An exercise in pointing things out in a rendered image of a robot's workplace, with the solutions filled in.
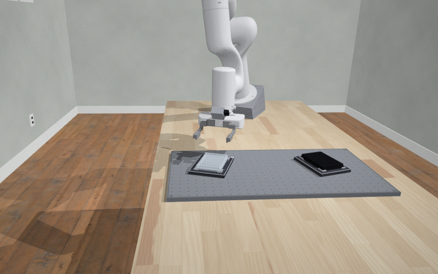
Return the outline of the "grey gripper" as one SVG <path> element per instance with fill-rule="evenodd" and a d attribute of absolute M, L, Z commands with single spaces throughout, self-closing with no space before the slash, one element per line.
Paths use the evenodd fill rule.
<path fill-rule="evenodd" d="M 198 115 L 198 124 L 200 128 L 193 134 L 194 139 L 200 137 L 200 132 L 203 130 L 204 126 L 214 126 L 214 127 L 227 127 L 232 129 L 232 132 L 226 137 L 226 143 L 230 142 L 236 129 L 242 129 L 244 126 L 244 114 L 233 114 L 231 112 L 229 116 L 225 116 L 224 120 L 212 119 L 211 112 L 203 111 Z"/>

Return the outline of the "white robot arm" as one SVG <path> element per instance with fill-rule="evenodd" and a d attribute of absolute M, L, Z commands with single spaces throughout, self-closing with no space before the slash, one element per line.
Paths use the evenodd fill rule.
<path fill-rule="evenodd" d="M 223 67 L 212 69 L 212 119 L 224 120 L 257 96 L 250 85 L 247 51 L 257 36 L 257 23 L 251 17 L 233 18 L 236 0 L 202 0 L 208 50 Z M 236 46 L 234 46 L 236 45 Z"/>

